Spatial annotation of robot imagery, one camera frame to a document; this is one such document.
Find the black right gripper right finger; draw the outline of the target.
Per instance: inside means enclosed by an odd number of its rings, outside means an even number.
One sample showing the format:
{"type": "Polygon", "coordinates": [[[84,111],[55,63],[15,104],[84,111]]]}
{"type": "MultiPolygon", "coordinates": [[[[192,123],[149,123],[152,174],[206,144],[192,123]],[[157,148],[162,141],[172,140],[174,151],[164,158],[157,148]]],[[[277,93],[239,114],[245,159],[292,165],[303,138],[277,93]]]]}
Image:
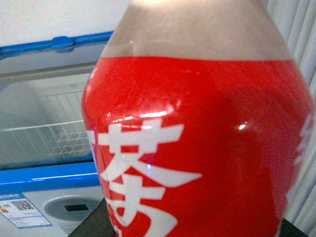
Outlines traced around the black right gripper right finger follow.
{"type": "Polygon", "coordinates": [[[308,237],[304,232],[295,227],[292,223],[283,218],[279,237],[308,237]]]}

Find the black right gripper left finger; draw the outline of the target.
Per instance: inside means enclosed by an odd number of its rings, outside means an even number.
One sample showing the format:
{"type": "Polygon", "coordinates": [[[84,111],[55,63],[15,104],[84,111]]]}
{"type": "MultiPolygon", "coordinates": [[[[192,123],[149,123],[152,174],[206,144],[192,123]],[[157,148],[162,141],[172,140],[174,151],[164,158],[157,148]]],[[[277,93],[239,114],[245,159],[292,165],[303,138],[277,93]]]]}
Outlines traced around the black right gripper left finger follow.
{"type": "Polygon", "coordinates": [[[115,237],[116,232],[110,221],[107,203],[103,198],[95,210],[83,220],[69,237],[115,237]]]}

